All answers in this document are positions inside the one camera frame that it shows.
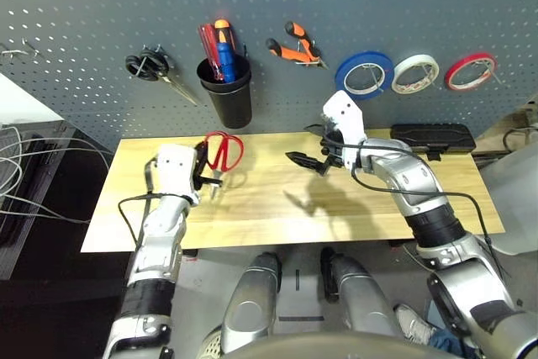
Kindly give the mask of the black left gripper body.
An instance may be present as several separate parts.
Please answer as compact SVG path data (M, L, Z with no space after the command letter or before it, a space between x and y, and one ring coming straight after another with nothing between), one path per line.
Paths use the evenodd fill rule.
M200 153L200 142L196 144L195 151L196 151L196 161L195 161L194 169L193 169L193 187L196 191L200 191L201 188L197 188L197 179L206 178L203 176L203 171L208 162L208 153L207 154Z

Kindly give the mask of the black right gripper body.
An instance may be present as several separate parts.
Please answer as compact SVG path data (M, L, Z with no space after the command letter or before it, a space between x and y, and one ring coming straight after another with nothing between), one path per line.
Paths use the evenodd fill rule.
M341 131L335 127L335 124L325 124L324 134L320 141L320 145L322 146L322 154L327 157L326 160L331 166L342 168L345 165L343 162L343 144L343 135Z

